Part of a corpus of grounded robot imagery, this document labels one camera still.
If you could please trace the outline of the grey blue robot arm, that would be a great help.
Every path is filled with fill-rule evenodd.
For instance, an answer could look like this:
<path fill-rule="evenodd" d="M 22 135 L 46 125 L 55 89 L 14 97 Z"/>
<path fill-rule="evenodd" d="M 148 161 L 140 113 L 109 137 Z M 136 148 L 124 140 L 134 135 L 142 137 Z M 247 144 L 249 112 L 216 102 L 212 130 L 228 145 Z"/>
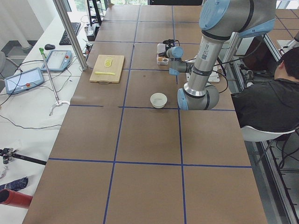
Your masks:
<path fill-rule="evenodd" d="M 274 0 L 207 0 L 200 13 L 202 39 L 194 63 L 183 62 L 183 49 L 172 47 L 162 55 L 169 58 L 169 73 L 190 73 L 183 88 L 178 89 L 181 110 L 210 110 L 219 101 L 219 92 L 208 82 L 225 41 L 232 33 L 240 38 L 270 32 L 275 25 Z"/>

